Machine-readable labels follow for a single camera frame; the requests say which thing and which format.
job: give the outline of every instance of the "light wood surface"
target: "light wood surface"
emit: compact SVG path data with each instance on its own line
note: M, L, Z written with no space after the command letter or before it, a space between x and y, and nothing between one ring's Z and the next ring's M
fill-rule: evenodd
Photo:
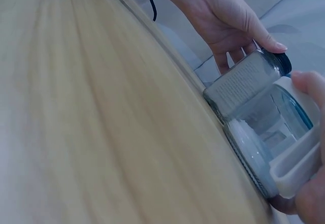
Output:
M140 19L0 0L1 223L271 223L201 85L128 3Z

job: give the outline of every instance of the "wire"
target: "wire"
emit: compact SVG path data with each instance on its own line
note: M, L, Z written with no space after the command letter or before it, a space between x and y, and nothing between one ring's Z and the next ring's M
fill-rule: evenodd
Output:
M157 8L156 8L156 5L153 0L149 0L149 1L151 4L151 7L152 7L152 11L153 11L153 21L155 22L157 19Z

